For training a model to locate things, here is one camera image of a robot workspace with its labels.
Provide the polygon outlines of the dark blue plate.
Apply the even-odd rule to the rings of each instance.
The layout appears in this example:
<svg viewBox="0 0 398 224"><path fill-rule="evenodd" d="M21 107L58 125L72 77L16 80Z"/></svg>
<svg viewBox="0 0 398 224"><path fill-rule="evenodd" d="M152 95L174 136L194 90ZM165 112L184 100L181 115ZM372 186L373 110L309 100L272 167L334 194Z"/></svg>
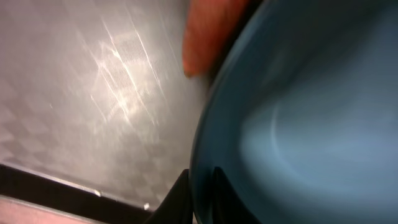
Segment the dark blue plate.
<svg viewBox="0 0 398 224"><path fill-rule="evenodd" d="M396 223L397 2L263 2L198 125L199 223L216 167L261 223Z"/></svg>

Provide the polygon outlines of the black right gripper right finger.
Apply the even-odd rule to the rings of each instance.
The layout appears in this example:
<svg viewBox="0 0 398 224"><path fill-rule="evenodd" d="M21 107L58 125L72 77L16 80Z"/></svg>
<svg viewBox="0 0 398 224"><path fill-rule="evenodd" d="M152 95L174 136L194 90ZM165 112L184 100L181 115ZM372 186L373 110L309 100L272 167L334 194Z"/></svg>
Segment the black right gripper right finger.
<svg viewBox="0 0 398 224"><path fill-rule="evenodd" d="M213 172L212 219L214 224L260 224L220 167L215 167Z"/></svg>

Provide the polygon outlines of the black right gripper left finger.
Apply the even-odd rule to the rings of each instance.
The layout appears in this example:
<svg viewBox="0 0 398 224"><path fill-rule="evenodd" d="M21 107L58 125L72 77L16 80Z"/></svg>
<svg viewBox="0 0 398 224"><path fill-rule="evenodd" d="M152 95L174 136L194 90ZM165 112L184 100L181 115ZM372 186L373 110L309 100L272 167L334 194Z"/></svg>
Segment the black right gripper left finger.
<svg viewBox="0 0 398 224"><path fill-rule="evenodd" d="M189 170L185 169L152 215L144 224L192 224L193 205Z"/></svg>

